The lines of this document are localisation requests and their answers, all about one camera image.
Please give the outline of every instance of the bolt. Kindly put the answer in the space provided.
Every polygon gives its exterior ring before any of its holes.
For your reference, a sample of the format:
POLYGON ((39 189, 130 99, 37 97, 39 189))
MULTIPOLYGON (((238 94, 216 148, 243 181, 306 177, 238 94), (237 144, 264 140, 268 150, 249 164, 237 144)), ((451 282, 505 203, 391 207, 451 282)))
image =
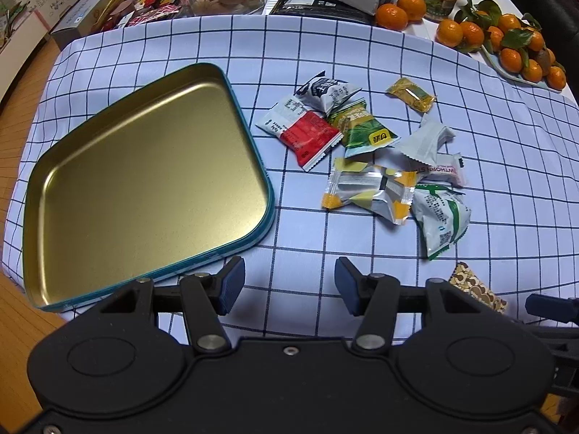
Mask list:
POLYGON ((299 349, 295 346, 288 346, 284 348, 284 354, 288 356, 295 356, 299 352, 299 349))
POLYGON ((362 335, 356 338, 356 344, 362 349, 376 350, 384 346, 386 340, 378 335, 362 335))
POLYGON ((201 338, 199 338, 197 340, 197 345, 201 349, 205 349, 205 350, 221 349, 226 344, 227 344, 227 341, 225 340, 225 338, 223 338, 219 335, 204 335, 204 336, 201 336, 201 338))
POLYGON ((60 429, 52 424, 48 424, 48 426, 44 426, 42 430, 42 434, 61 434, 60 429))

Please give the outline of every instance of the metal tray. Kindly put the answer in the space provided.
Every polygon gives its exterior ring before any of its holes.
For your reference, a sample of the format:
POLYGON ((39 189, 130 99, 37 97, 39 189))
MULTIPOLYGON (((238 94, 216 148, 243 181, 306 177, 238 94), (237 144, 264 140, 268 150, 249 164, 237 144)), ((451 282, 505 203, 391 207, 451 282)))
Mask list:
POLYGON ((24 209, 26 294, 43 310, 161 279, 259 241, 273 188, 215 65, 190 65, 107 107, 49 149, 24 209))

